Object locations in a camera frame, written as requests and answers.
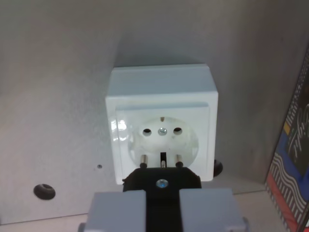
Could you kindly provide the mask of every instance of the screw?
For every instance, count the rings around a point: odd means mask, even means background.
[[[167,132],[168,132],[168,130],[165,129],[165,128],[163,128],[163,127],[161,127],[161,128],[158,130],[158,134],[159,134],[159,135],[166,135]]]
[[[157,185],[159,188],[163,189],[163,188],[165,188],[165,187],[167,187],[167,186],[169,185],[169,182],[168,182],[167,180],[165,180],[165,179],[160,179],[160,180],[158,180],[158,181],[156,182],[156,185]]]

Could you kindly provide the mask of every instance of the wall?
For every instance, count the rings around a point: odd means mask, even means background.
[[[94,191],[121,190],[104,108],[113,66],[207,63],[224,165],[212,184],[261,189],[309,40],[308,8],[307,0],[0,1],[0,223],[86,213]],[[55,188],[53,200],[33,196],[40,183]]]

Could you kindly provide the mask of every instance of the electrical socket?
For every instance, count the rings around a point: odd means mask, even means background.
[[[183,165],[213,178],[218,92],[205,64],[114,68],[106,107],[117,184],[148,167]]]

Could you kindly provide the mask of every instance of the socket hole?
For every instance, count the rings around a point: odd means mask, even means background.
[[[213,177],[218,176],[223,171],[223,165],[220,161],[214,160]]]
[[[174,134],[176,134],[176,135],[179,135],[179,134],[181,134],[183,132],[183,130],[180,128],[180,127],[176,127],[175,129],[174,129]]]
[[[41,200],[51,200],[56,196],[56,191],[54,188],[47,184],[40,184],[35,186],[33,193]]]
[[[151,130],[150,129],[144,129],[143,130],[143,135],[145,135],[145,136],[151,135]]]

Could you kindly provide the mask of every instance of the gray panel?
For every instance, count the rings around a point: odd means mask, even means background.
[[[146,192],[96,193],[84,232],[144,232],[146,230]]]
[[[114,64],[207,63],[219,92],[216,157],[235,177],[213,183],[259,189],[309,39],[308,7],[1,0],[0,223],[86,213],[94,192],[121,190],[104,105]],[[33,195],[41,183],[54,199]]]
[[[246,225],[230,189],[181,189],[184,232],[245,232]]]

